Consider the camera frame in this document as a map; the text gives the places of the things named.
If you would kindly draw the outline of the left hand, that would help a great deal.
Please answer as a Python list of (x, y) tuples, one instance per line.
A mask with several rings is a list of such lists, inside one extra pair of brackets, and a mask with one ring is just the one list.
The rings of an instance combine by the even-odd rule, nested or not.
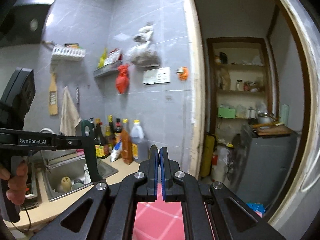
[(28, 166), (22, 161), (16, 171), (16, 175), (10, 177), (10, 172), (1, 165), (1, 179), (8, 182), (8, 190), (6, 196), (15, 205), (22, 205), (25, 200), (25, 190), (27, 188)]

